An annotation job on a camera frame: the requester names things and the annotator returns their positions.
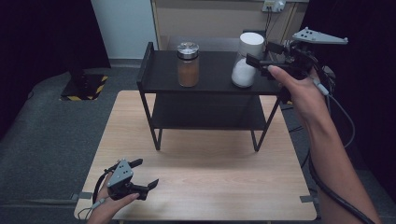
hand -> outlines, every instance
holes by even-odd
[[[107,192],[107,183],[110,177],[112,176],[112,173],[109,173],[106,176],[105,183],[101,187],[101,189],[98,192],[97,200],[99,201],[101,199],[105,199],[105,201],[100,204],[98,207],[92,210],[92,214],[90,216],[90,219],[88,220],[88,223],[108,223],[110,222],[111,218],[116,215],[116,213],[125,205],[133,202],[135,199],[139,197],[138,193],[135,194],[130,194],[125,196],[122,199],[119,200],[112,200],[110,197],[108,197],[108,192]]]
[[[312,121],[330,116],[323,94],[313,83],[312,78],[318,79],[315,69],[311,70],[310,77],[303,80],[297,80],[285,70],[273,65],[268,67],[268,71],[290,91],[297,117],[305,128]]]

electrical outlet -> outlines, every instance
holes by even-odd
[[[265,0],[262,11],[282,12],[285,5],[286,0]]]
[[[264,5],[262,6],[262,11],[270,11],[275,6],[275,0],[265,0]]]

white wall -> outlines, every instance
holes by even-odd
[[[109,59],[142,59],[157,45],[150,0],[92,0]]]

wall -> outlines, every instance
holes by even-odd
[[[92,0],[109,59],[142,59],[157,46],[150,0]]]
[[[172,36],[238,38],[244,29],[264,30],[268,14],[257,1],[153,0],[157,35],[164,49]],[[287,2],[273,13],[268,39],[290,38],[300,29],[307,3]]]

wooden table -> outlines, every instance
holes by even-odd
[[[153,106],[155,94],[148,95]],[[275,96],[261,96],[265,114]],[[164,130],[156,150],[138,91],[121,91],[82,191],[93,192],[117,160],[143,159],[132,182],[160,182],[146,201],[121,209],[121,220],[313,220],[309,195],[290,135],[278,109],[259,152],[246,131]],[[75,217],[92,200],[80,199]]]

